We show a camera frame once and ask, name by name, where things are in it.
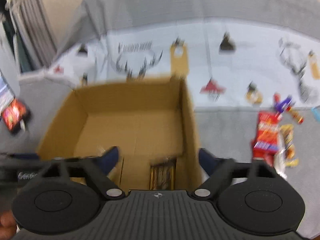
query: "round black disc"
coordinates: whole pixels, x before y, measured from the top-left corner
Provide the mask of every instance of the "round black disc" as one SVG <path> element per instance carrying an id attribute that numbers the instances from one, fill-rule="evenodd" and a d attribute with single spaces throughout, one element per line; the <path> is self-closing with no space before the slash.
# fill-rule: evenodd
<path id="1" fill-rule="evenodd" d="M 17 223 L 38 234 L 60 234 L 75 230 L 95 217 L 98 195 L 76 182 L 41 182 L 22 191 L 12 203 Z"/>
<path id="2" fill-rule="evenodd" d="M 255 178 L 230 186 L 221 193 L 218 209 L 241 231 L 275 235 L 296 230 L 305 205 L 284 180 Z"/>

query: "gold and black package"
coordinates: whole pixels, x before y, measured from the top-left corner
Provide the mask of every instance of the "gold and black package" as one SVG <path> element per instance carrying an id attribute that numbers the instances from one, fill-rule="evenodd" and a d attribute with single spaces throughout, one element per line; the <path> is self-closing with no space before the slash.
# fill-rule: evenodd
<path id="1" fill-rule="evenodd" d="M 176 158 L 151 163 L 150 190 L 174 190 Z"/>

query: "yellow gift tag print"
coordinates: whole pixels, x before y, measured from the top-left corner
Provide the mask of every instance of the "yellow gift tag print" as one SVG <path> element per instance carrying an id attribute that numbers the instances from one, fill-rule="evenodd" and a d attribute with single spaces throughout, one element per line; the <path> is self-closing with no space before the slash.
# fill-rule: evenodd
<path id="1" fill-rule="evenodd" d="M 309 58 L 309 62 L 310 62 L 310 68 L 311 68 L 312 77 L 314 79 L 320 79 L 318 62 L 317 62 L 316 55 L 314 54 L 313 51 L 309 52 L 308 58 Z"/>
<path id="2" fill-rule="evenodd" d="M 170 47 L 171 75 L 187 77 L 189 74 L 188 50 L 179 38 Z"/>

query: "ribbed black surface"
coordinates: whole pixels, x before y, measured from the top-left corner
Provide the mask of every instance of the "ribbed black surface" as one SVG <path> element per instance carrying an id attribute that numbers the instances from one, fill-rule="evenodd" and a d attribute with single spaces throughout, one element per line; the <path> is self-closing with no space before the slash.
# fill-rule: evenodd
<path id="1" fill-rule="evenodd" d="M 109 201 L 92 222 L 63 235 L 42 236 L 21 230 L 13 240 L 193 240 L 301 239 L 291 232 L 281 236 L 252 236 L 226 224 L 207 201 L 186 191 L 132 191 Z"/>

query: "black and red package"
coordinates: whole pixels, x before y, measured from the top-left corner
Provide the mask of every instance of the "black and red package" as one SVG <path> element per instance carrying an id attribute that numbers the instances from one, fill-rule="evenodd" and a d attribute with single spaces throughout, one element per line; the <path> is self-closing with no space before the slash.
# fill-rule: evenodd
<path id="1" fill-rule="evenodd" d="M 15 98 L 3 110 L 1 117 L 9 131 L 17 133 L 20 130 L 20 121 L 26 121 L 30 117 L 30 111 L 21 101 Z"/>

